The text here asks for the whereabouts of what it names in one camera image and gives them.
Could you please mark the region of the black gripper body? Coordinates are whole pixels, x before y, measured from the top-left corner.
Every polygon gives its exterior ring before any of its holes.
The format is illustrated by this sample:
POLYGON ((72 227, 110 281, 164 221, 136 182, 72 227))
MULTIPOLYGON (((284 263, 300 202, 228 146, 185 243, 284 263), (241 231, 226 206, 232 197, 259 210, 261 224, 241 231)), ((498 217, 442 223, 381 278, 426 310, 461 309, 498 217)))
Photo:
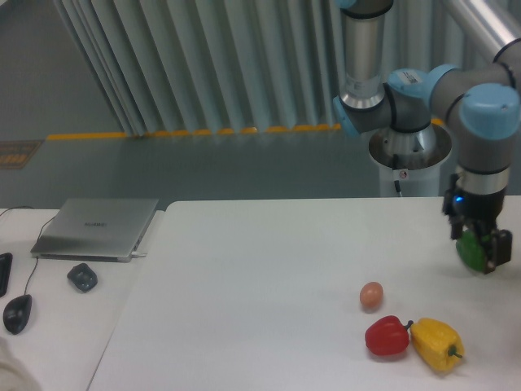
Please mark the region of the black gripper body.
POLYGON ((462 215, 467 228, 476 232, 491 232, 497 229, 497 217, 502 211, 506 189, 484 193, 468 191, 463 187, 463 173, 452 174, 449 189, 444 193, 442 212, 448 218, 462 215))

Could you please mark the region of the beige striped sleeve forearm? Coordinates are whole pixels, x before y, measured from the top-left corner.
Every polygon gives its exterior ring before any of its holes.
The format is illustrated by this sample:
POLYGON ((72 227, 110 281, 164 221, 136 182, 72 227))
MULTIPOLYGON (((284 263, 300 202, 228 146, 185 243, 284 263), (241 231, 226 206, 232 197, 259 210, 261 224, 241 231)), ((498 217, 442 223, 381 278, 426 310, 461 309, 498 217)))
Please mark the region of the beige striped sleeve forearm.
POLYGON ((1 390, 37 391, 39 383, 24 365, 10 352, 7 342, 1 339, 1 390))

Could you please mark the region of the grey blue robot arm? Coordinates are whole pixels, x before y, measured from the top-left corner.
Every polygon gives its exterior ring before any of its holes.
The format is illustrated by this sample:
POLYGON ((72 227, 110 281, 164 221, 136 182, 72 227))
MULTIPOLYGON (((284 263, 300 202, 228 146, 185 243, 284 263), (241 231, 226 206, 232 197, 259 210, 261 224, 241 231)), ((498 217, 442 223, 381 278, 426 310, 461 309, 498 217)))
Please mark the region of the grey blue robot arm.
POLYGON ((447 1, 444 8, 488 60, 463 71, 442 64, 381 77, 390 1, 340 1, 346 22, 346 81, 334 100, 342 129, 371 132, 370 156, 401 189, 415 170, 440 164, 459 142, 442 211, 458 256, 488 274, 511 259, 513 238, 497 226, 520 128, 520 24, 494 1, 447 1))

